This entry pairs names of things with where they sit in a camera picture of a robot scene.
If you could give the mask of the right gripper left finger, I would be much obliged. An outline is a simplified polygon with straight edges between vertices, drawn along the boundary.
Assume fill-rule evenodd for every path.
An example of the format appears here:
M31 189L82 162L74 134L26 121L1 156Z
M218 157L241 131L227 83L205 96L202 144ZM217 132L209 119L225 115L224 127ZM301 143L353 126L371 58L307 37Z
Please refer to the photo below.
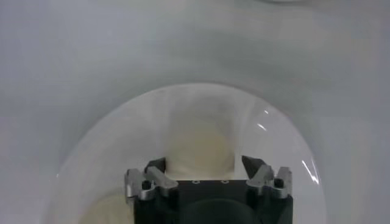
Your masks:
M165 174L166 158L149 161L143 171L128 169L124 175L126 201L149 201L157 194L169 197L179 183Z

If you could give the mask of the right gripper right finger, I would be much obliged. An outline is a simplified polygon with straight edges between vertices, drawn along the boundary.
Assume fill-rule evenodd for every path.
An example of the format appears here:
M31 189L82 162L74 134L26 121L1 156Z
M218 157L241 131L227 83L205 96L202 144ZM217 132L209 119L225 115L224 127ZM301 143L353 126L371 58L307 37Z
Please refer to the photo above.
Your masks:
M259 196L286 199L292 196L293 179L289 167L280 167L277 174L262 159L242 156L241 161L248 176L246 184Z

